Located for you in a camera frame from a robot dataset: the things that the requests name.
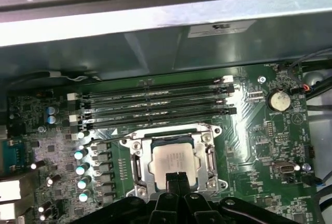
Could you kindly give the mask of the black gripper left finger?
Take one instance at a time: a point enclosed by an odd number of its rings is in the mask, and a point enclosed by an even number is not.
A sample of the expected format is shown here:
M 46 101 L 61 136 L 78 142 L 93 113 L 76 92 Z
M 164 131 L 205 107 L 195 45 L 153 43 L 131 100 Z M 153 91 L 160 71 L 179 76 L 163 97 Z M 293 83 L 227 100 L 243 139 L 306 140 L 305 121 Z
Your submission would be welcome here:
M 178 209 L 185 192 L 185 174 L 167 173 L 166 190 L 153 193 L 149 200 L 127 197 L 80 217 L 72 223 L 178 223 Z

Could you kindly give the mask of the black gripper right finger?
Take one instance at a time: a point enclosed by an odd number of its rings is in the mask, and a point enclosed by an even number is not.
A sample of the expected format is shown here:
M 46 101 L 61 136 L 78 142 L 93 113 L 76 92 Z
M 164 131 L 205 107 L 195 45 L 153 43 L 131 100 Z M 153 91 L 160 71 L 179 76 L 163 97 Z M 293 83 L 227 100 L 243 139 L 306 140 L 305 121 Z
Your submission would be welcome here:
M 179 223 L 294 223 L 286 217 L 235 197 L 217 203 L 190 190 L 185 173 L 179 173 Z

